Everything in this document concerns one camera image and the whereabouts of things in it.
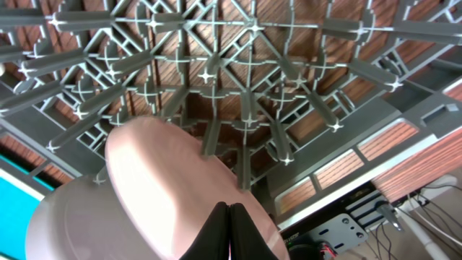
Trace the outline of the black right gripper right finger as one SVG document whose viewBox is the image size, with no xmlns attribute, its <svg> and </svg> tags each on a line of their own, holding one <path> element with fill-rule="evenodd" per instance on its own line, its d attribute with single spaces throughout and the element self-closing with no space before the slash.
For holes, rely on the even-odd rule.
<svg viewBox="0 0 462 260">
<path fill-rule="evenodd" d="M 230 206 L 232 260 L 277 260 L 242 204 Z"/>
</svg>

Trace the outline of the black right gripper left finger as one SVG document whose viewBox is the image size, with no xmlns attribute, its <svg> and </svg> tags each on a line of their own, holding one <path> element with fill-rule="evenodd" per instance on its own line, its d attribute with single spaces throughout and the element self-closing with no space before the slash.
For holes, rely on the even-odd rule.
<svg viewBox="0 0 462 260">
<path fill-rule="evenodd" d="M 208 216 L 199 234 L 180 260 L 228 260 L 230 230 L 228 205 L 219 202 Z"/>
</svg>

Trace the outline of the grey round plate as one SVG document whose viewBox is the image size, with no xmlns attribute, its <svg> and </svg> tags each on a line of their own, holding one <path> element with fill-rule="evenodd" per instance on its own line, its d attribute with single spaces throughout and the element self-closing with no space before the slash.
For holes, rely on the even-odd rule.
<svg viewBox="0 0 462 260">
<path fill-rule="evenodd" d="M 27 260 L 150 260 L 109 180 L 82 176 L 44 197 L 27 227 Z"/>
</svg>

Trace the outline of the white round plate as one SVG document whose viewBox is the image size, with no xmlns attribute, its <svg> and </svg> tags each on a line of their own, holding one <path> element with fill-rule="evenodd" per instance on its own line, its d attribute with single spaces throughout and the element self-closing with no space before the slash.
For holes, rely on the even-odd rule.
<svg viewBox="0 0 462 260">
<path fill-rule="evenodd" d="M 140 116 L 106 141 L 110 182 L 141 236 L 161 259 L 179 259 L 215 205 L 241 203 L 278 259 L 289 254 L 276 225 L 235 174 L 180 127 Z"/>
</svg>

